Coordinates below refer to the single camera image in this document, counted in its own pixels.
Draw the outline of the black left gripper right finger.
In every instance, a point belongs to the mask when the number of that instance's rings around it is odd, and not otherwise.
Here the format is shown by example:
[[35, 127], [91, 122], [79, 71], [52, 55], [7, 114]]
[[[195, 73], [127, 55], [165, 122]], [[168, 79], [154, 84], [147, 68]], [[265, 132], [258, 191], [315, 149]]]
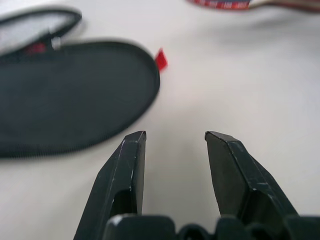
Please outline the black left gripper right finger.
[[221, 215], [243, 222], [279, 222], [297, 215], [274, 177], [234, 137], [205, 133], [212, 185]]

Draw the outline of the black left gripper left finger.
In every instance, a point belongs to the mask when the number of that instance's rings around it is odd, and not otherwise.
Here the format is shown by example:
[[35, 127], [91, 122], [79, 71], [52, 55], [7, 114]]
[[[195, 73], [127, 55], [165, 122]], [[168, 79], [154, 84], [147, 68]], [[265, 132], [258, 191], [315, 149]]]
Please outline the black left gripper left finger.
[[74, 240], [102, 240], [110, 218], [142, 213], [147, 133], [126, 135], [98, 172]]

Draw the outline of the red and black pouch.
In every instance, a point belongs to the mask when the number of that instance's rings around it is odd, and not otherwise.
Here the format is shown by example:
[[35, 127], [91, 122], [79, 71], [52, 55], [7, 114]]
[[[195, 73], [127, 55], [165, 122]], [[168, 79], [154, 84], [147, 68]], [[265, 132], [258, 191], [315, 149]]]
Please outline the red and black pouch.
[[81, 21], [60, 7], [0, 18], [0, 159], [99, 144], [156, 99], [164, 55], [119, 40], [59, 44]]

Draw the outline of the red table tennis paddle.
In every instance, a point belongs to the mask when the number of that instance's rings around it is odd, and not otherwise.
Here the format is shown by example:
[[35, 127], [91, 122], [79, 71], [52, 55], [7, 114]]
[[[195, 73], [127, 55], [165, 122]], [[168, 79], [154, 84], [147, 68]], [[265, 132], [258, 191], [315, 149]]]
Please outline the red table tennis paddle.
[[244, 11], [262, 6], [280, 6], [300, 11], [320, 13], [320, 0], [187, 0], [211, 9]]

